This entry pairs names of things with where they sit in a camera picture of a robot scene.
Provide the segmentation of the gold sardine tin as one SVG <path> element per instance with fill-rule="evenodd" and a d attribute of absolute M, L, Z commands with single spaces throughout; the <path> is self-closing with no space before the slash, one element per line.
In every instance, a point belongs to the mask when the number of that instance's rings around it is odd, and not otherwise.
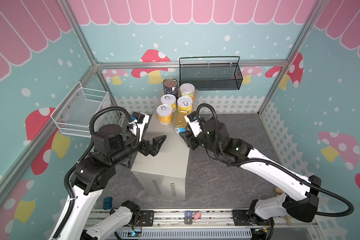
<path fill-rule="evenodd" d="M 185 132 L 187 130 L 188 123 L 186 121 L 187 112 L 185 111 L 179 111 L 176 122 L 175 122 L 175 132 L 177 134 Z"/>

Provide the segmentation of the yellow can pull-tab lid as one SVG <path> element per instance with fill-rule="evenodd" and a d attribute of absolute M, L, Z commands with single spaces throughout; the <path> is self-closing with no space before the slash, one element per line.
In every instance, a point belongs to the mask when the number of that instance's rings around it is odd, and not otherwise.
<path fill-rule="evenodd" d="M 191 97 L 183 96 L 177 100 L 178 110 L 181 112 L 191 113 L 193 111 L 193 99 Z"/>
<path fill-rule="evenodd" d="M 173 121 L 173 107 L 170 105 L 159 105 L 156 113 L 162 125 L 169 125 Z"/>
<path fill-rule="evenodd" d="M 169 105 L 173 108 L 175 112 L 177 109 L 177 98 L 174 95 L 166 94 L 161 97 L 162 105 Z"/>

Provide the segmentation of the yellow can white lid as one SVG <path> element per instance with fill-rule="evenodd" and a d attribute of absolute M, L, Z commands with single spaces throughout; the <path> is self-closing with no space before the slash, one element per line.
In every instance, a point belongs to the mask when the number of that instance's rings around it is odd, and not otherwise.
<path fill-rule="evenodd" d="M 195 86 L 190 83 L 184 83 L 180 86 L 181 97 L 189 97 L 194 100 Z"/>

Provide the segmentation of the dark blue tall can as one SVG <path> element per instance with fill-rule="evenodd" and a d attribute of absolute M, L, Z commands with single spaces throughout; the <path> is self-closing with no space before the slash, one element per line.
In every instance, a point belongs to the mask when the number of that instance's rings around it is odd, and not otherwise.
<path fill-rule="evenodd" d="M 168 78 L 163 81 L 163 89 L 165 95 L 173 95 L 178 98 L 178 81 L 174 78 Z"/>

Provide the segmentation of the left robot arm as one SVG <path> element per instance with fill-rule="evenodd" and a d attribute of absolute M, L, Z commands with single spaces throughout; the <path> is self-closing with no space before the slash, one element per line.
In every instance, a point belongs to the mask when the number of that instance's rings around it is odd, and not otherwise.
<path fill-rule="evenodd" d="M 113 111 L 125 115 L 127 131 L 124 133 L 117 124 L 108 124 L 96 131 L 98 118 Z M 152 142 L 144 140 L 141 132 L 148 119 L 148 115 L 140 112 L 130 115 L 122 107 L 108 107 L 93 115 L 89 123 L 91 142 L 64 177 L 68 198 L 51 240 L 105 240 L 124 226 L 133 230 L 142 226 L 141 208 L 125 201 L 100 223 L 85 227 L 94 204 L 116 174 L 116 166 L 123 165 L 137 153 L 153 157 L 158 154 L 167 137 L 158 136 Z"/>

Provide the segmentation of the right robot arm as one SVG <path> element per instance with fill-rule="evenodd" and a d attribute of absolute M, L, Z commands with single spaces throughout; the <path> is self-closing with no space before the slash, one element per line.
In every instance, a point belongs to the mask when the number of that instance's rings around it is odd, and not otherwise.
<path fill-rule="evenodd" d="M 290 171 L 246 141 L 231 138 L 226 125 L 219 121 L 211 105 L 200 104 L 196 111 L 187 113 L 184 119 L 190 130 L 181 132 L 180 136 L 188 148 L 195 150 L 203 147 L 212 160 L 228 167 L 250 171 L 282 190 L 277 197 L 251 202 L 247 215 L 253 225 L 273 217 L 291 216 L 298 221 L 310 223 L 315 216 L 338 218 L 354 212 L 350 201 L 323 189 L 320 178 L 314 175 L 306 177 Z M 341 201 L 348 208 L 338 213 L 320 212 L 320 193 Z"/>

